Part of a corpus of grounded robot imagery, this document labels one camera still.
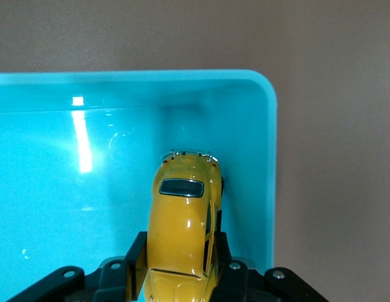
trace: car rear window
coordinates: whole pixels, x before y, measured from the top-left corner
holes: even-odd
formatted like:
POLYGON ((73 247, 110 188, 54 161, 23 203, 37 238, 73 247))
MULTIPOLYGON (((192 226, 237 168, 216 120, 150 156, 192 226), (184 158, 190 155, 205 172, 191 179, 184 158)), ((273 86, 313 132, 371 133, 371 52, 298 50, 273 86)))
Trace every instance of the car rear window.
POLYGON ((160 194, 200 198, 204 184, 192 179, 164 179, 160 186, 160 194))

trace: brown surface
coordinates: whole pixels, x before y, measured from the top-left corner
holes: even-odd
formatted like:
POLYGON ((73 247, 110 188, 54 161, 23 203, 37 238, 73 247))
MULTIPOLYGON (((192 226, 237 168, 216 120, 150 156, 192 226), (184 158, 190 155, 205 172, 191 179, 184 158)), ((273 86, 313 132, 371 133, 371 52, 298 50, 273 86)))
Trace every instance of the brown surface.
POLYGON ((265 74, 276 264, 330 301, 390 301, 390 1, 50 2, 0 1, 0 72, 265 74))

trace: screw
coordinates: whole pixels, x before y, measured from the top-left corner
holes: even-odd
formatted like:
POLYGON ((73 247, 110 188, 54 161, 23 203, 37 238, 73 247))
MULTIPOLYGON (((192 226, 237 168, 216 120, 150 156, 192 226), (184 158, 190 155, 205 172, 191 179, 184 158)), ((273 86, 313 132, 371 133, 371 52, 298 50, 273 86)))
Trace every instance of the screw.
POLYGON ((274 271, 274 272, 273 272, 273 276, 274 276, 276 279, 283 279, 283 278, 284 278, 284 274, 283 274, 281 271, 274 271))
POLYGON ((230 269, 240 269, 241 266, 238 262, 232 262, 230 263, 230 269))

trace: blue plastic bin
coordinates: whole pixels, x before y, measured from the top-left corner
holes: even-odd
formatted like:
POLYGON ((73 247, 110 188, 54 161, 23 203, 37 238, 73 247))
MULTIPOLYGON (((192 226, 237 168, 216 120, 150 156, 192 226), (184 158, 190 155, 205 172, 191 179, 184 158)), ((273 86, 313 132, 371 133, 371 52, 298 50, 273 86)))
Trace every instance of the blue plastic bin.
POLYGON ((146 230, 160 157, 210 151, 234 256, 273 265, 276 98, 249 70, 0 74, 0 301, 146 230))

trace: toy car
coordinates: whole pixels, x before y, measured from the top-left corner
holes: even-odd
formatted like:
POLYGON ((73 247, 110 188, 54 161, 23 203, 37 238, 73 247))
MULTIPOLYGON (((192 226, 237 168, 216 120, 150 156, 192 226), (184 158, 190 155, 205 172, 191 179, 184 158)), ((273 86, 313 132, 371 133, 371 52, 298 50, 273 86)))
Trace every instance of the toy car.
POLYGON ((218 161, 172 152, 156 172, 147 235, 145 299, 208 301, 217 283, 212 261, 223 181, 218 161))

